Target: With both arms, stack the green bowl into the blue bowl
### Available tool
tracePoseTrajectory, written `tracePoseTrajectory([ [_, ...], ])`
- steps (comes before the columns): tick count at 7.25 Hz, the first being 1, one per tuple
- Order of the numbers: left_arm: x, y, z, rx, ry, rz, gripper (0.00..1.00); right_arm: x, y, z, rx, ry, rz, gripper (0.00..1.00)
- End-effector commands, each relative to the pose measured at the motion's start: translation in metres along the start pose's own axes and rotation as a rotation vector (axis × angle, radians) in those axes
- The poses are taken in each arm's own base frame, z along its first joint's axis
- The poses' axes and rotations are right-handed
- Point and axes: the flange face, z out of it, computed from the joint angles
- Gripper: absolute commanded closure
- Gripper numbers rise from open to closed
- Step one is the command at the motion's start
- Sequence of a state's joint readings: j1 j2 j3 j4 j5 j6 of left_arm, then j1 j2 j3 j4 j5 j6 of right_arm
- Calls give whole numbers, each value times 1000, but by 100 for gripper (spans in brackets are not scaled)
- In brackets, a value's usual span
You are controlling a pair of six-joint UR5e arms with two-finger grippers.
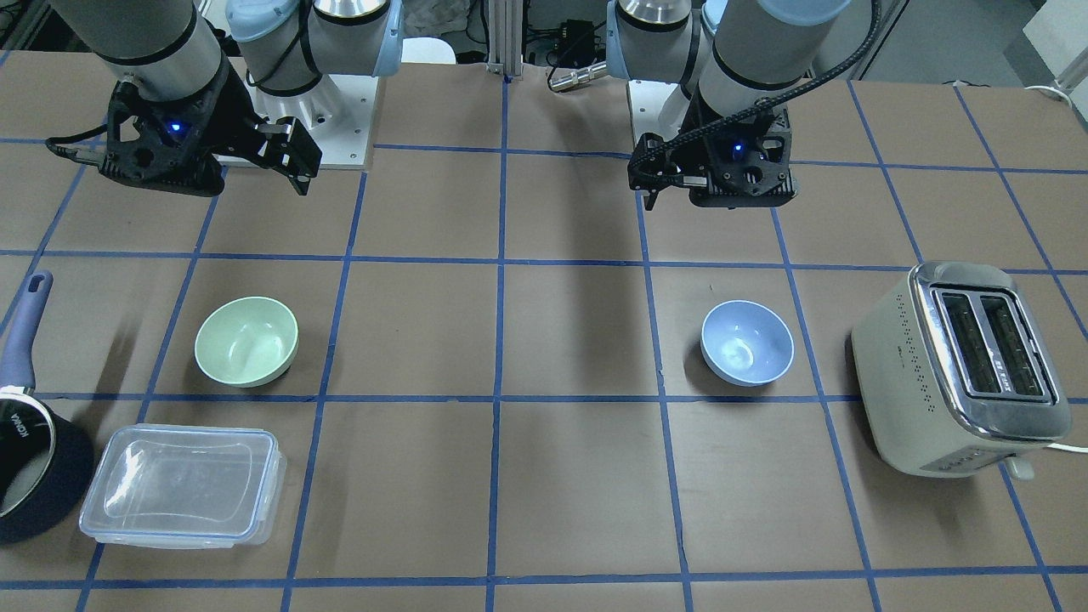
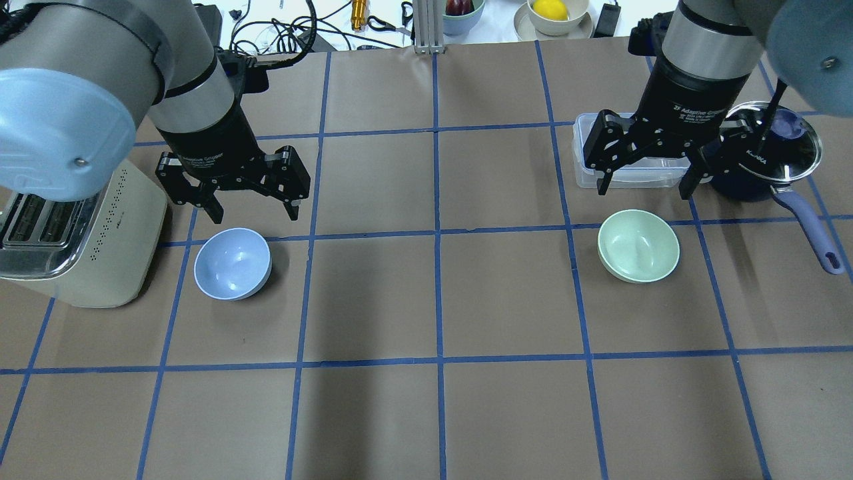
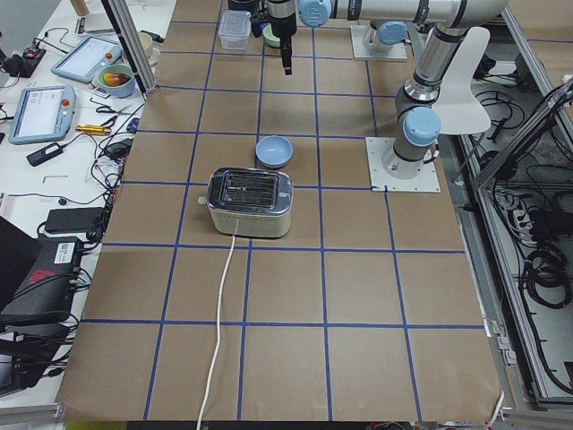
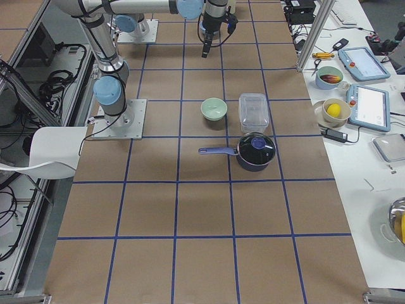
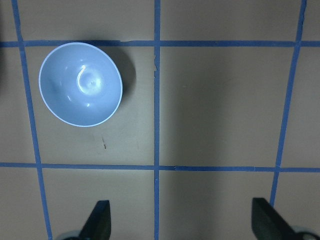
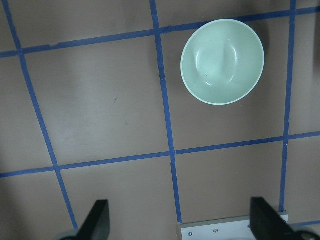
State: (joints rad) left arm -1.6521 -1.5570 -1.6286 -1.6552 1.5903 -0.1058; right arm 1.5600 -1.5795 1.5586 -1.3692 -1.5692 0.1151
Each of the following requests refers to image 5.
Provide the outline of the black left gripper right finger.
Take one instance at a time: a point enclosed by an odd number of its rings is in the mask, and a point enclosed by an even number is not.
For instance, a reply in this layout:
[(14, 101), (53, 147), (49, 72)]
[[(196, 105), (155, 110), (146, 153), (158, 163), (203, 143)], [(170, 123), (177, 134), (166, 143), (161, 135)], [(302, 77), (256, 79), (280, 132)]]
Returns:
[(251, 229), (257, 240), (300, 239), (269, 202), (260, 197), (254, 197), (251, 202)]

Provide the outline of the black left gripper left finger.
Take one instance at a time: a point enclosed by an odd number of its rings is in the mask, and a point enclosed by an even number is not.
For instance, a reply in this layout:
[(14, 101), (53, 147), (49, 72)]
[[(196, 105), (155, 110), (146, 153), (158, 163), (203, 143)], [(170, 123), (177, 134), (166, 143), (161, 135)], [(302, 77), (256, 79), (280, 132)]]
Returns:
[(111, 208), (109, 200), (99, 200), (84, 224), (81, 240), (109, 240), (111, 237)]

